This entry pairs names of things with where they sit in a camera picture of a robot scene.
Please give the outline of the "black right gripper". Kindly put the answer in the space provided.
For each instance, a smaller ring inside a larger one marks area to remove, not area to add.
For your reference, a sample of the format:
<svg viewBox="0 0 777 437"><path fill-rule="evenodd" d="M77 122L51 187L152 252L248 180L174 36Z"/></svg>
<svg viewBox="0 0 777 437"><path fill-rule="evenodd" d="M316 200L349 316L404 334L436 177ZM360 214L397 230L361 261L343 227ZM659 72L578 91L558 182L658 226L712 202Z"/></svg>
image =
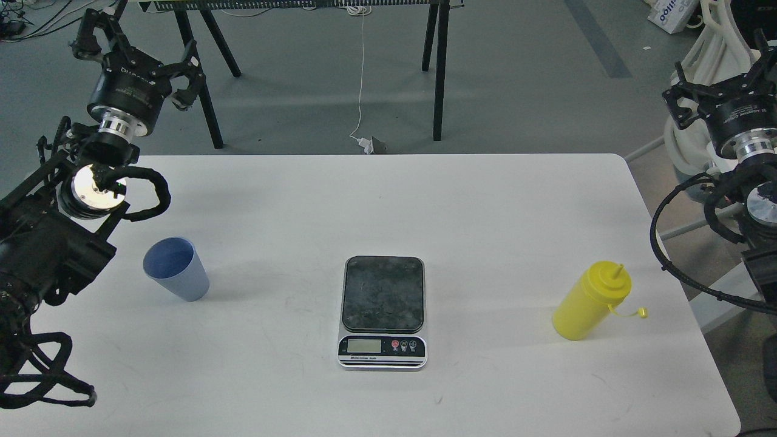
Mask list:
<svg viewBox="0 0 777 437"><path fill-rule="evenodd" d="M677 129L703 119L717 157L738 163L775 154L775 47L762 29L754 31L754 40L760 52L750 68L755 89L735 89L737 75L710 85L694 83L682 64L675 64L677 83L662 94Z"/></svg>

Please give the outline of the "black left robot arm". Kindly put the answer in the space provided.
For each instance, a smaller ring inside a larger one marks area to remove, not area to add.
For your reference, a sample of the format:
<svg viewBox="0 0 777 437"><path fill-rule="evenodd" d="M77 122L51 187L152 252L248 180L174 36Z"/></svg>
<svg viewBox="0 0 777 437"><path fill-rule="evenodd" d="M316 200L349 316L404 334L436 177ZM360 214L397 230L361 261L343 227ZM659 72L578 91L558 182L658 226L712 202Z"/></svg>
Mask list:
<svg viewBox="0 0 777 437"><path fill-rule="evenodd" d="M101 67L87 106L94 124L62 117L52 141L37 141L39 168L2 199L3 409L95 404L95 388L66 371L72 338L33 334L32 315L92 284L116 254L108 238L119 222L157 217L171 204L164 176L137 165L133 140L153 132L166 100L191 108L205 73L196 41L171 64L131 45L120 27L126 6L86 9L70 45L75 58Z"/></svg>

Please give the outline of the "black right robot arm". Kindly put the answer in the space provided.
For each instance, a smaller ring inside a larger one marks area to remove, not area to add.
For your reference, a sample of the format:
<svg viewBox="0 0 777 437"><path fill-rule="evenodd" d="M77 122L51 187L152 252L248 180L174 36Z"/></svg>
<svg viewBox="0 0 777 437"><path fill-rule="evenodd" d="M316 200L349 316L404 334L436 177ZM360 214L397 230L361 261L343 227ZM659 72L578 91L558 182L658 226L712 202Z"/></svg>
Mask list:
<svg viewBox="0 0 777 437"><path fill-rule="evenodd" d="M679 183L652 218L650 246L662 269L683 284L718 301L775 316L775 47L768 42L771 35L756 29L753 39L758 60L747 72L718 83L692 83L682 65L676 64L678 82L662 94L674 126L685 130L696 121L704 122L713 152L724 160L735 160L736 166L719 176L699 172ZM659 247L656 229L664 208L691 186L705 183L710 185L703 202L705 223L724 240L747 245L741 257L760 300L700 284Z"/></svg>

